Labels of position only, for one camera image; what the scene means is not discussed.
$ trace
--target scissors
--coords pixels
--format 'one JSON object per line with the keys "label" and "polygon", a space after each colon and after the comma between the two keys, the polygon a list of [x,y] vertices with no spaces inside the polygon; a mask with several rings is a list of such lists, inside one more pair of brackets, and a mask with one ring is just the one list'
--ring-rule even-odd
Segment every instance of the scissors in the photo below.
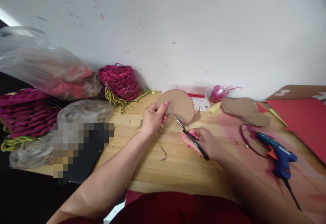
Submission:
{"label": "scissors", "polygon": [[199,149],[199,151],[204,156],[204,159],[207,161],[210,159],[207,155],[207,153],[203,150],[203,148],[198,144],[198,142],[193,138],[193,136],[186,130],[186,128],[181,124],[180,120],[173,114],[177,122],[181,125],[183,133],[187,134],[187,136],[192,140],[192,142],[196,145],[196,147]]}

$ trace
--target pink cup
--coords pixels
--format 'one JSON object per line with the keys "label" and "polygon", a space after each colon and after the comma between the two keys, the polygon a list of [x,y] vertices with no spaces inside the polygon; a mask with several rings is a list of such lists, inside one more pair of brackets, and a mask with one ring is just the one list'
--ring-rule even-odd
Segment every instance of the pink cup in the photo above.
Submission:
{"label": "pink cup", "polygon": [[214,86],[212,94],[210,96],[210,101],[217,103],[228,94],[229,90],[224,86]]}

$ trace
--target hand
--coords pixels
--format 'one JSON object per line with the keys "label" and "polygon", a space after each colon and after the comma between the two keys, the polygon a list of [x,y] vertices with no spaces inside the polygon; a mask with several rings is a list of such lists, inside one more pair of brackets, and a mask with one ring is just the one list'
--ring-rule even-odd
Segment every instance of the hand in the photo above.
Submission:
{"label": "hand", "polygon": [[[229,152],[216,140],[209,130],[205,128],[195,128],[189,130],[189,133],[198,141],[199,145],[208,154],[208,157],[211,160],[218,161],[222,156],[229,154]],[[203,156],[187,134],[183,133],[181,139],[188,145],[188,147],[192,147],[199,157]]]}
{"label": "hand", "polygon": [[167,115],[164,115],[169,102],[163,103],[159,109],[156,109],[156,103],[149,105],[144,110],[143,125],[140,128],[142,133],[155,135],[161,126],[161,123],[165,123]]}

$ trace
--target scissor blade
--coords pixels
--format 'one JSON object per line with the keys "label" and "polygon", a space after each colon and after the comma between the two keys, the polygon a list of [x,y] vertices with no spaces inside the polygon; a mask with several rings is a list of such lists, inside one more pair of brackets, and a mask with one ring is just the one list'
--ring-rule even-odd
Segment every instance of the scissor blade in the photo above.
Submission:
{"label": "scissor blade", "polygon": [[181,124],[180,120],[173,114],[173,116],[175,117],[175,119],[177,120],[177,122],[181,125],[183,130],[186,130],[186,128]]}

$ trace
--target glue gun cord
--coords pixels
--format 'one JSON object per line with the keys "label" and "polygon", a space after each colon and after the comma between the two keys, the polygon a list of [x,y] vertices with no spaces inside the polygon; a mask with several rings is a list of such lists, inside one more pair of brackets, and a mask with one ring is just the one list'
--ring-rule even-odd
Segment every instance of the glue gun cord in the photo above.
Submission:
{"label": "glue gun cord", "polygon": [[286,187],[288,188],[288,190],[289,190],[289,192],[290,192],[290,194],[291,194],[291,196],[292,196],[292,198],[293,198],[293,200],[294,200],[296,206],[298,207],[298,209],[299,209],[300,211],[302,211],[302,209],[301,209],[301,207],[300,207],[300,205],[299,205],[297,199],[295,198],[295,196],[294,196],[294,194],[293,194],[293,192],[292,192],[292,189],[291,189],[291,187],[290,187],[289,181],[288,181],[286,178],[282,178],[282,180],[284,181]]}

